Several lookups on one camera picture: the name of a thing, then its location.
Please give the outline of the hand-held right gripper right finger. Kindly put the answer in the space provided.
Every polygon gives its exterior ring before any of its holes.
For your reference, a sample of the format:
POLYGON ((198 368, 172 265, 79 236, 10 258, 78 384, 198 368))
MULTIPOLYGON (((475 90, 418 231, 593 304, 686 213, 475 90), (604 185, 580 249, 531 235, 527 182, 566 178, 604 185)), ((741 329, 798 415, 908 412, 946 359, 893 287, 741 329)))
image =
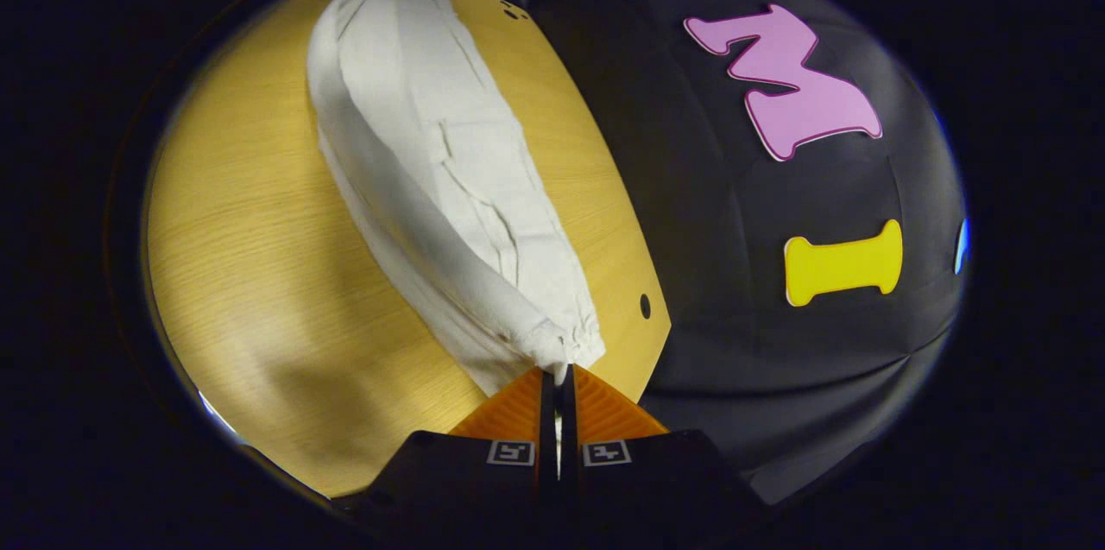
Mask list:
POLYGON ((561 479, 586 527, 750 527, 769 507, 703 431, 670 431, 590 370, 561 389, 561 479))

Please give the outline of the white jeans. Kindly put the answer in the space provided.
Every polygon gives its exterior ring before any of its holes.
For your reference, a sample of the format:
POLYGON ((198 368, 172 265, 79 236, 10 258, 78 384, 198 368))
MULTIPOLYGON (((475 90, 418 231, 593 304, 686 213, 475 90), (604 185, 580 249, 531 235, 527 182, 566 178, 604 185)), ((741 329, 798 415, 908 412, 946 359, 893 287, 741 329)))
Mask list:
POLYGON ((485 394, 604 356, 583 264, 454 0, 332 0, 306 78, 364 242, 485 394))

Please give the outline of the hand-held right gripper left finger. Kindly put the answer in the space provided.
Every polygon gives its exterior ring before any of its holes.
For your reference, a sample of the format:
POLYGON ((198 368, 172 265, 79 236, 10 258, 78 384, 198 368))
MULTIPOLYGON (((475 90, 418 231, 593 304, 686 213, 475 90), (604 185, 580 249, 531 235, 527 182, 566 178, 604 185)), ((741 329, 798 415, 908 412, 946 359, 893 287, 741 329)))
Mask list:
POLYGON ((520 527, 555 467, 552 376, 530 369, 449 433, 415 431, 362 490, 334 498, 362 527, 520 527))

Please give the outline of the black backdrop cloth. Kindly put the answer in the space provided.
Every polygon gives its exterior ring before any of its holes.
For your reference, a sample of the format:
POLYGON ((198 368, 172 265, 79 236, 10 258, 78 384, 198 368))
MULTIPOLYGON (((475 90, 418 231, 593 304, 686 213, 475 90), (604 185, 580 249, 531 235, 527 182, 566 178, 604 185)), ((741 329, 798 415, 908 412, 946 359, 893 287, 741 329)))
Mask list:
POLYGON ((505 0, 583 93, 671 319, 642 405, 762 503, 881 438, 962 303, 962 182, 909 71, 830 0, 505 0))

